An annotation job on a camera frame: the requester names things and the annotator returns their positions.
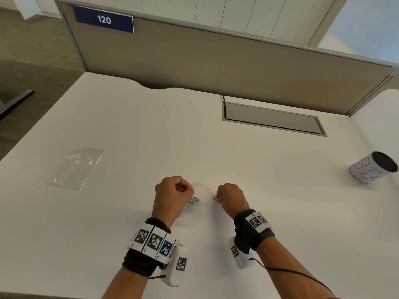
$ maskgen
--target right hand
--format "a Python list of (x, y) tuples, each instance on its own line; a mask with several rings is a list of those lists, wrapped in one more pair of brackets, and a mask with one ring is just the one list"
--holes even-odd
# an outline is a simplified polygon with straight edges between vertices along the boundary
[(231, 183), (226, 183), (217, 188), (216, 201), (222, 204), (223, 210), (233, 220), (241, 211), (250, 209), (242, 190)]

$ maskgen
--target desk surface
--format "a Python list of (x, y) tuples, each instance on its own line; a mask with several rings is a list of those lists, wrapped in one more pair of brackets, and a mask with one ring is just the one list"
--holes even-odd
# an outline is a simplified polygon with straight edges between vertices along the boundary
[[(352, 121), (227, 100), (317, 115), (328, 136), (222, 121), (215, 94), (82, 75), (0, 162), (0, 291), (101, 297), (150, 216), (154, 185), (182, 175), (213, 190), (238, 184), (337, 296), (395, 298), (399, 195), (390, 178), (350, 176), (347, 166), (370, 152)], [(104, 150), (82, 190), (45, 185), (75, 145)], [(279, 298), (260, 266), (235, 266), (220, 205), (186, 209), (172, 233), (190, 248), (184, 283), (149, 281), (144, 298)]]

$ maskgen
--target black cord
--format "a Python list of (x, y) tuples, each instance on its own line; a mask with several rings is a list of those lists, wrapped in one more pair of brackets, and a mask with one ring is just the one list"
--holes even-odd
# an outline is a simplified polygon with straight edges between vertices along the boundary
[(156, 278), (165, 278), (165, 277), (166, 277), (166, 275), (154, 276), (154, 277), (149, 277), (148, 280), (156, 279)]
[(225, 107), (225, 118), (227, 118), (226, 100), (225, 100), (225, 98), (224, 98), (224, 95), (223, 95), (223, 94), (221, 94), (221, 96), (223, 97), (223, 105), (224, 105), (224, 107)]
[(294, 271), (294, 270), (279, 269), (279, 268), (276, 268), (276, 267), (267, 267), (267, 266), (264, 266), (263, 264), (261, 264), (260, 261), (255, 259), (255, 258), (248, 258), (248, 260), (255, 260), (257, 263), (259, 263), (261, 265), (261, 267), (264, 267), (268, 271), (289, 272), (289, 273), (294, 273), (294, 274), (305, 276), (306, 278), (312, 279), (312, 280), (316, 281), (317, 283), (320, 283), (322, 286), (324, 286), (326, 289), (328, 289), (332, 293), (332, 295), (334, 295), (334, 293), (324, 283), (322, 283), (321, 281), (318, 281), (316, 278), (313, 278), (313, 277), (311, 277), (309, 275), (306, 275), (306, 274), (303, 274), (301, 272)]

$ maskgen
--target cubicle partition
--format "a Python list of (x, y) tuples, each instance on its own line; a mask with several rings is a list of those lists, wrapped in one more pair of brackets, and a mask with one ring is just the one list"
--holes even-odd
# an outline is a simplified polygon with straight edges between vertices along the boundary
[[(150, 88), (181, 87), (336, 114), (354, 113), (382, 85), (399, 88), (390, 85), (397, 67), (388, 62), (79, 1), (56, 3), (87, 71)], [(127, 24), (112, 24), (118, 16), (132, 17), (134, 32), (126, 18)]]

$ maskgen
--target forearm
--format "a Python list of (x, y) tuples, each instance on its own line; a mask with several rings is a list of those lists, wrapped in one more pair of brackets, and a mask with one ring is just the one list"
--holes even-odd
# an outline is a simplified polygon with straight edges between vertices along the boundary
[[(264, 266), (288, 269), (313, 275), (274, 237), (261, 242), (256, 252)], [(268, 271), (282, 299), (327, 299), (333, 294), (307, 277), (282, 271)]]
[(102, 299), (140, 299), (147, 285), (148, 277), (121, 267)]

